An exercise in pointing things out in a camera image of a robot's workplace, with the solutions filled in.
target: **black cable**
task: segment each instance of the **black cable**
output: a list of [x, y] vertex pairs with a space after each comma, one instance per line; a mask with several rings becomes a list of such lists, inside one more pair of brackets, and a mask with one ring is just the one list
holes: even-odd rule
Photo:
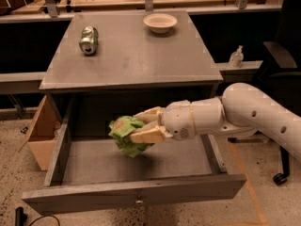
[[38, 221], [38, 220], [40, 220], [40, 219], [42, 219], [42, 218], [46, 218], [46, 217], [52, 217], [52, 218], [55, 218], [55, 220], [56, 220], [57, 223], [58, 223], [58, 226], [60, 226], [60, 223], [59, 223], [58, 218], [57, 218], [56, 216], [54, 216], [54, 215], [43, 215], [43, 216], [41, 216], [41, 217], [35, 219], [35, 220], [34, 220], [33, 222], [31, 222], [28, 226], [32, 226], [36, 221]]

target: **green cloth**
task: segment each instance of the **green cloth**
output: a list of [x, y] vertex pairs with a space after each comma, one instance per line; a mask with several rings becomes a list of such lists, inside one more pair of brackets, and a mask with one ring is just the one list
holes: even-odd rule
[[130, 116], [123, 116], [116, 121], [111, 121], [109, 127], [111, 132], [109, 136], [112, 137], [121, 151], [131, 157], [143, 153], [153, 144], [150, 143], [133, 143], [129, 139], [129, 135], [137, 128], [141, 128], [145, 123], [137, 118]]

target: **green can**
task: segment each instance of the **green can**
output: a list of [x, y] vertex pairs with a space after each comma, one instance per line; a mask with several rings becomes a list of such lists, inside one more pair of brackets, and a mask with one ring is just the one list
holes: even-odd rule
[[93, 26], [87, 26], [83, 29], [82, 38], [79, 46], [85, 55], [92, 55], [98, 47], [98, 31]]

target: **floor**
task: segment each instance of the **floor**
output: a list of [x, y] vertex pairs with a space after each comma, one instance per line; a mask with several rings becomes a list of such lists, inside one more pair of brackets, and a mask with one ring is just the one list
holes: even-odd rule
[[[24, 191], [41, 188], [45, 172], [40, 171], [28, 146], [18, 152], [35, 108], [27, 108], [21, 120], [11, 110], [0, 111], [0, 225], [13, 225], [15, 210], [27, 214], [24, 226], [40, 215], [22, 200]], [[251, 137], [230, 143], [216, 138], [229, 173], [244, 173], [244, 187], [232, 200], [141, 206], [56, 215], [61, 226], [151, 226], [151, 225], [272, 225], [299, 226], [301, 222], [301, 164], [291, 160], [291, 177], [276, 186], [272, 177], [280, 170], [279, 147], [267, 138]], [[39, 225], [57, 225], [53, 218]]]

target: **black chair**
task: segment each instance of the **black chair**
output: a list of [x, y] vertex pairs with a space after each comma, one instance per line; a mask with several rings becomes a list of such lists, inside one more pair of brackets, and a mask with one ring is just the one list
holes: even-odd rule
[[[263, 45], [266, 58], [254, 75], [254, 84], [301, 116], [301, 0], [283, 1], [275, 40]], [[290, 175], [289, 154], [281, 146], [280, 151], [283, 173], [274, 176], [279, 186]]]

